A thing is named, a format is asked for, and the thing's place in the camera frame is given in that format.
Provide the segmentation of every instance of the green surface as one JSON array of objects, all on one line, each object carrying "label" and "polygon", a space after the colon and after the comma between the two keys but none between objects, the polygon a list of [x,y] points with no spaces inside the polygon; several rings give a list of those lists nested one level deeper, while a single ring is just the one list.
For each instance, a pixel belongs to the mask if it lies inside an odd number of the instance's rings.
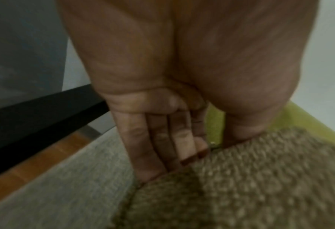
[{"label": "green surface", "polygon": [[[335,132],[293,102],[288,103],[269,129],[274,130],[290,126],[305,128],[313,135],[335,144]],[[206,127],[208,140],[216,144],[221,143],[224,113],[210,106],[207,113]]]}]

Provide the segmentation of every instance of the black bar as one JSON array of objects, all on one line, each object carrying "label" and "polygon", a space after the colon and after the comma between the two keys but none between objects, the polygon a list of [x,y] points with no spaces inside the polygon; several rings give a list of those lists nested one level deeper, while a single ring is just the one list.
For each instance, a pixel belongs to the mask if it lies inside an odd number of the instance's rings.
[{"label": "black bar", "polygon": [[0,173],[108,111],[90,85],[0,109]]}]

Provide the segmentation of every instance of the orange wooden floor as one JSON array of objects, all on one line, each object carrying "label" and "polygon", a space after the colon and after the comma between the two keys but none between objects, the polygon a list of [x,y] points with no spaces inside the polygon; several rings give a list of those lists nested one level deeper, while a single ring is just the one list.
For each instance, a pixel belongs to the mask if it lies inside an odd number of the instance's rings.
[{"label": "orange wooden floor", "polygon": [[79,132],[63,138],[26,161],[0,175],[0,200],[18,190],[92,140]]}]

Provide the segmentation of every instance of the gray upholstery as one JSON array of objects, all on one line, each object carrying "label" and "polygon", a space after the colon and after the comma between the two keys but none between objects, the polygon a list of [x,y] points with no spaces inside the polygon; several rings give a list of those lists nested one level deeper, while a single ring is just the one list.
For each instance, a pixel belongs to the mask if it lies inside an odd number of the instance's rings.
[{"label": "gray upholstery", "polygon": [[0,202],[0,229],[105,228],[132,168],[116,128]]}]

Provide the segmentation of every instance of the brown woven fabric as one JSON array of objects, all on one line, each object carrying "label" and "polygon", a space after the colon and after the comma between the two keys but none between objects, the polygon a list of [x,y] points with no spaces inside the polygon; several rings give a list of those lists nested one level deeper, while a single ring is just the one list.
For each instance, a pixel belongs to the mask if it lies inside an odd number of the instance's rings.
[{"label": "brown woven fabric", "polygon": [[335,146],[265,134],[131,190],[111,228],[335,228]]}]

